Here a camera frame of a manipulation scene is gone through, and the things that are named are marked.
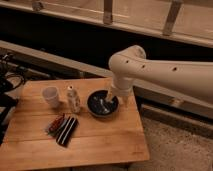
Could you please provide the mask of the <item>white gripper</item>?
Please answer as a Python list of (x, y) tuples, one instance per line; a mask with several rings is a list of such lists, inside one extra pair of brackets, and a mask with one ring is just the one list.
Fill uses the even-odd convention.
[(122, 97), (122, 101), (125, 107), (128, 106), (129, 94), (132, 91), (133, 79), (127, 77), (113, 76), (110, 90), (107, 93), (106, 101), (112, 101), (114, 96)]

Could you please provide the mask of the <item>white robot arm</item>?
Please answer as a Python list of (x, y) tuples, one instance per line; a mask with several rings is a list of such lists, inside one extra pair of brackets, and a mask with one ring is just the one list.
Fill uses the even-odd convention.
[(140, 79), (213, 105), (213, 62), (148, 60), (145, 50), (133, 45), (114, 53), (108, 65), (110, 97), (128, 97), (133, 80)]

